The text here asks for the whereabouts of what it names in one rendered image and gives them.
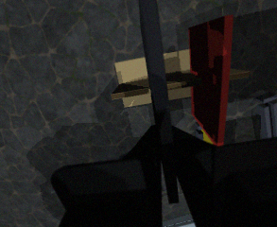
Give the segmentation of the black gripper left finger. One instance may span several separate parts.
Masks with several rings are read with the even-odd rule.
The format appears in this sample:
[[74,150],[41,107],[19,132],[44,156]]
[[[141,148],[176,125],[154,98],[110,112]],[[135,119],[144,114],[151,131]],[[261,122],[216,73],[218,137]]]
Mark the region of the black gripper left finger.
[[156,125],[120,160],[59,167],[50,182],[62,206],[138,201],[145,227],[163,227],[162,161]]

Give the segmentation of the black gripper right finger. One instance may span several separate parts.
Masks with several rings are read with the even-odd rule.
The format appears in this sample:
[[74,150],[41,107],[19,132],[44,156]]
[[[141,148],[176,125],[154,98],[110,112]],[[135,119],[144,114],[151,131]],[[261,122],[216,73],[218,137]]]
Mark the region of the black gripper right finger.
[[221,227],[230,173],[277,166],[277,137],[217,146],[175,126],[172,134],[176,176],[196,227]]

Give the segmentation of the yellow flat board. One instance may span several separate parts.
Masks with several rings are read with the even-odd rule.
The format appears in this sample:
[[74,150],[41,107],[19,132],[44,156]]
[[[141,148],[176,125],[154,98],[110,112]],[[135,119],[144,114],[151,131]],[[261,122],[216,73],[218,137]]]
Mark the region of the yellow flat board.
[[203,133],[203,141],[212,143],[212,140],[210,140],[210,138],[207,136],[204,130],[200,130],[200,131]]

